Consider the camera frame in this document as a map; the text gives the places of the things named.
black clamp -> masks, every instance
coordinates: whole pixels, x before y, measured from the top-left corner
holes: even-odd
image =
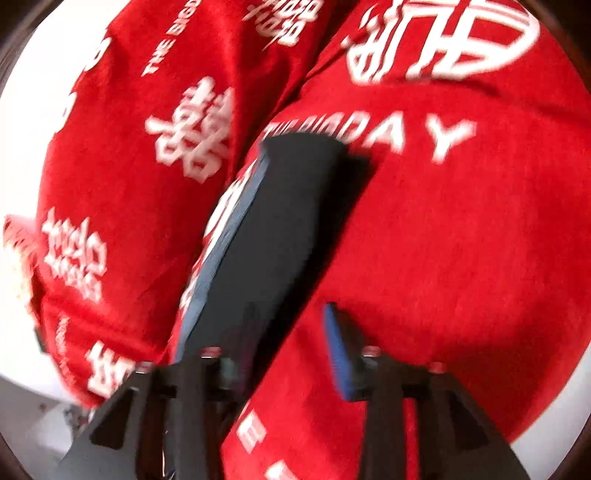
[[[392,359],[367,345],[352,319],[328,304],[324,324],[341,397],[367,401],[359,480],[404,480],[407,448],[403,399],[418,417],[421,480],[528,480],[486,414],[452,375]]]
[[[220,405],[233,402],[236,365],[219,348],[179,364],[137,370],[96,412],[55,480],[222,480]],[[174,431],[174,472],[165,474],[164,425]]]

metal screw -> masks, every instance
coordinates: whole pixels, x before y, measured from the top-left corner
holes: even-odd
[[[154,364],[152,362],[139,362],[135,366],[135,372],[137,374],[149,374],[154,370]]]
[[[218,346],[208,346],[201,353],[201,358],[219,358],[221,356],[222,349]]]
[[[361,350],[361,355],[365,358],[377,358],[382,355],[382,350],[378,346],[367,345]]]

red cloth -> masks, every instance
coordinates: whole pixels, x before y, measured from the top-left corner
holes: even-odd
[[[226,439],[233,480],[356,476],[364,405],[333,387],[326,302],[394,358],[444,362],[508,440],[552,402],[591,339],[591,103],[574,68],[514,2],[405,1],[390,26],[391,4],[374,3],[360,1],[261,135],[335,135],[369,155],[375,174]],[[446,57],[451,42],[426,41],[436,13],[450,14],[444,35],[479,15],[459,59]],[[404,14],[415,16],[400,36]],[[519,54],[503,49],[511,42]],[[491,55],[485,63],[478,49]],[[426,66],[412,81],[421,52]],[[462,71],[461,81],[433,80]]]
[[[2,228],[2,247],[9,261],[15,294],[33,320],[31,328],[40,322],[43,285],[38,275],[35,253],[35,222],[17,215],[7,215]]]
[[[132,0],[107,29],[49,145],[37,212],[48,348],[86,405],[135,361],[167,361],[207,219],[316,61],[337,3],[309,2],[303,24],[285,5],[276,25],[273,5],[247,0]],[[184,170],[191,159],[203,170]],[[99,396],[87,391],[98,377]]]

white printed lettering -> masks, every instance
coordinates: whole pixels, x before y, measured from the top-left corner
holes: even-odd
[[[261,37],[271,38],[263,50],[275,42],[293,47],[300,41],[306,25],[318,19],[318,12],[323,5],[323,0],[265,0],[258,7],[249,5],[242,21],[256,17],[257,33]]]
[[[98,303],[102,299],[102,277],[107,270],[107,246],[94,232],[88,236],[89,219],[75,229],[70,219],[55,220],[55,208],[47,212],[41,231],[47,234],[48,252],[44,262],[54,278],[78,289],[84,299]]]
[[[172,24],[172,26],[167,30],[166,34],[173,35],[175,37],[180,35],[184,31],[184,29],[187,27],[187,24],[189,23],[189,18],[193,16],[193,14],[197,10],[197,7],[200,4],[201,4],[201,0],[187,1],[184,8],[178,13],[177,18],[174,20],[174,23]],[[170,49],[174,46],[174,42],[175,42],[175,40],[168,39],[168,40],[163,40],[158,44],[158,47],[156,48],[155,52],[152,54],[152,58],[150,59],[150,61],[146,65],[146,67],[144,68],[144,71],[142,72],[142,75],[141,75],[142,77],[144,77],[146,75],[152,75],[158,71],[159,67],[157,67],[155,65],[160,64],[164,60],[164,57],[168,54]]]
[[[435,141],[432,161],[437,165],[443,163],[450,148],[476,135],[476,123],[462,120],[453,127],[445,129],[439,117],[432,113],[427,115],[425,126]]]
[[[107,51],[107,48],[109,48],[110,44],[111,44],[110,37],[106,38],[102,42],[100,42],[100,45],[96,49],[95,54],[92,57],[91,61],[88,62],[86,67],[84,67],[85,72],[88,72],[89,70],[93,69],[100,62],[101,58],[103,57],[103,55]]]
[[[322,124],[322,122],[324,121],[326,115],[322,115],[320,117],[320,120],[318,120],[316,122],[316,124],[311,128],[310,132],[315,133],[316,129]]]
[[[325,134],[332,137],[335,134],[336,129],[339,127],[339,123],[341,123],[343,116],[343,112],[334,113],[322,123],[322,126],[316,133]]]
[[[370,117],[367,112],[353,112],[343,125],[343,128],[340,129],[339,134],[336,136],[337,140],[340,140],[344,144],[350,144],[357,140],[368,126],[369,119]],[[353,125],[356,125],[355,129],[351,133],[347,133]]]
[[[221,158],[229,157],[224,142],[230,136],[232,89],[215,96],[214,84],[206,77],[187,89],[172,122],[153,116],[145,122],[149,134],[161,134],[155,143],[156,160],[170,166],[182,158],[184,175],[200,183],[221,168]],[[199,123],[201,131],[195,129]]]
[[[236,435],[248,454],[252,453],[257,443],[261,443],[267,430],[256,412],[252,410],[236,429]]]
[[[262,140],[266,139],[271,134],[271,132],[274,131],[279,125],[280,124],[278,123],[270,123],[269,125],[267,125],[263,130]]]
[[[90,362],[93,375],[88,380],[88,391],[103,398],[110,398],[125,379],[134,371],[135,363],[123,357],[115,362],[113,350],[106,349],[102,342],[96,342],[92,350],[87,352],[86,359]]]
[[[64,378],[68,385],[73,385],[76,382],[76,377],[72,374],[70,367],[68,366],[69,358],[68,358],[68,348],[66,343],[66,333],[68,330],[68,324],[70,322],[70,318],[66,316],[62,316],[60,318],[60,323],[57,326],[56,330],[56,348],[57,354],[59,356],[59,361],[57,366],[60,369],[61,376]]]
[[[314,122],[316,122],[316,116],[309,116],[308,118],[306,118],[306,120],[304,120],[304,123],[301,124],[301,127],[299,127],[298,132],[309,131],[310,128],[312,128],[312,125],[314,125]]]
[[[371,17],[374,5],[361,19],[359,28],[366,29],[367,40],[355,44],[350,37],[342,42],[348,50],[347,66],[355,83],[379,83],[395,64],[404,33],[413,18],[434,17],[418,61],[408,66],[405,76],[416,78],[431,64],[437,52],[444,53],[432,68],[433,77],[462,79],[475,73],[498,70],[523,56],[537,41],[540,23],[527,11],[518,10],[491,0],[471,0],[462,11],[451,35],[444,35],[460,0],[392,0],[382,15]],[[508,45],[488,39],[471,37],[476,20],[504,25],[519,32]],[[460,61],[462,55],[476,60]]]
[[[76,103],[77,98],[78,94],[76,92],[72,92],[71,94],[69,94],[66,100],[66,106],[64,107],[63,112],[61,113],[61,116],[57,121],[55,133],[58,133],[66,126],[66,122],[70,117],[70,114],[72,112],[72,109],[74,108],[74,104]]]
[[[376,142],[386,143],[393,152],[402,153],[404,148],[404,124],[402,112],[394,112],[380,123],[363,142],[364,147],[372,147]]]
[[[278,133],[276,135],[283,135],[283,134],[291,132],[291,130],[294,128],[294,126],[297,125],[297,122],[299,122],[299,121],[300,120],[296,118],[295,120],[291,120],[289,122],[286,122],[285,126],[282,127],[281,130],[278,131]]]

red cushion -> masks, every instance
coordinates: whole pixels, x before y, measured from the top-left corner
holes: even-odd
[[[167,361],[207,219],[337,3],[132,0],[109,26],[49,145],[37,212],[48,347],[85,404],[134,362]],[[103,378],[105,361],[117,373]]]

